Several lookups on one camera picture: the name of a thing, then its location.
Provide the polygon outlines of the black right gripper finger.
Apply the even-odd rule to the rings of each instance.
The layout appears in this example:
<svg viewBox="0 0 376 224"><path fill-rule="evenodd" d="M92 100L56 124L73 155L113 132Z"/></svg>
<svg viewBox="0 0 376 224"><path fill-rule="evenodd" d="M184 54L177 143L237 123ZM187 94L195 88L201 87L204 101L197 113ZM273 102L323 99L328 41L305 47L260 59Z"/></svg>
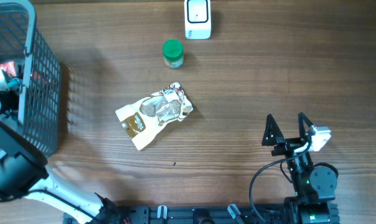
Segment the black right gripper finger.
<svg viewBox="0 0 376 224"><path fill-rule="evenodd" d="M313 125L313 123L307 118L307 116L303 112L300 112L298 114L298 123L299 123L299 137L307 141L308 133L304 125L310 128Z"/></svg>
<svg viewBox="0 0 376 224"><path fill-rule="evenodd" d="M284 142L284 136L281 132L279 126L277 125L272 114L268 114L266 117L266 126L263 139L261 142L262 146L274 146Z"/></svg>

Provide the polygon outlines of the green lid glass jar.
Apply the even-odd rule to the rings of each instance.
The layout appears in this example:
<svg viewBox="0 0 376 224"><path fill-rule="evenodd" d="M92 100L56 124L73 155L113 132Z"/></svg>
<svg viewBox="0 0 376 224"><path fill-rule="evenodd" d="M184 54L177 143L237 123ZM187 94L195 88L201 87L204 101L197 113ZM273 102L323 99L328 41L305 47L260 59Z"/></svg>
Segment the green lid glass jar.
<svg viewBox="0 0 376 224"><path fill-rule="evenodd" d="M179 68L184 63L184 49L179 40L170 39L165 41L162 47L164 63L169 68Z"/></svg>

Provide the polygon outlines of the white brown snack pouch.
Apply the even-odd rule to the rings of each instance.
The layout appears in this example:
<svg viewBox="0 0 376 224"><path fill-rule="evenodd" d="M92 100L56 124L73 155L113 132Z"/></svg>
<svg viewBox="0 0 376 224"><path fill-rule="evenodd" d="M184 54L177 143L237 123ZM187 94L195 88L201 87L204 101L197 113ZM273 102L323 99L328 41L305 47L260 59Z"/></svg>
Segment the white brown snack pouch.
<svg viewBox="0 0 376 224"><path fill-rule="evenodd" d="M144 149L167 124L183 121L193 111L180 83L161 90L115 111L123 129L137 150Z"/></svg>

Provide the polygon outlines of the blue mouthwash bottle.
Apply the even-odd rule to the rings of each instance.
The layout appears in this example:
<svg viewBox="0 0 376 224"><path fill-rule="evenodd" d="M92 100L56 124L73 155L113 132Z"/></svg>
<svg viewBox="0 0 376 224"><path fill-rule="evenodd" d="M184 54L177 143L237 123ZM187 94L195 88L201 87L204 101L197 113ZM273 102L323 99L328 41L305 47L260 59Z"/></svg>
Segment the blue mouthwash bottle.
<svg viewBox="0 0 376 224"><path fill-rule="evenodd" d="M20 89L21 89L21 86L22 86L22 79L20 79L20 78L12 78L12 79L10 79L8 81L7 85L8 85L8 88L11 91L19 93Z"/></svg>

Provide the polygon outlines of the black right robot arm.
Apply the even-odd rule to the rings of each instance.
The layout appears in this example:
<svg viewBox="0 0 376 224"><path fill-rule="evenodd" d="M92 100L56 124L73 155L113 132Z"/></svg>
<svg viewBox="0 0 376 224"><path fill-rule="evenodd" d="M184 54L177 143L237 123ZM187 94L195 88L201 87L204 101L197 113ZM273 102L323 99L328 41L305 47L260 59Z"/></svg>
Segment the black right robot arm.
<svg viewBox="0 0 376 224"><path fill-rule="evenodd" d="M330 201L336 198L338 171L332 165L313 163L310 153L319 152L330 140L327 126L316 126L304 113L298 114L299 136L285 138L274 117L266 117L264 146L273 146L272 156L284 156L295 196L283 203L284 223L333 223L336 208Z"/></svg>

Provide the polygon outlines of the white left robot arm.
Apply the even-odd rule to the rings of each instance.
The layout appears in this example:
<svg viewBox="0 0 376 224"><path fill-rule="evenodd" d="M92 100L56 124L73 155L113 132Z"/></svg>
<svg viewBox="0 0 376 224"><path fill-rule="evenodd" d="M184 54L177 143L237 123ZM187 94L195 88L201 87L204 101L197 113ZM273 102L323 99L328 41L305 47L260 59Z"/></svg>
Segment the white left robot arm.
<svg viewBox="0 0 376 224"><path fill-rule="evenodd" d="M0 159L0 203L25 197L57 208L78 223L120 223L120 212L111 200L59 177L33 144L1 120L0 148L5 151Z"/></svg>

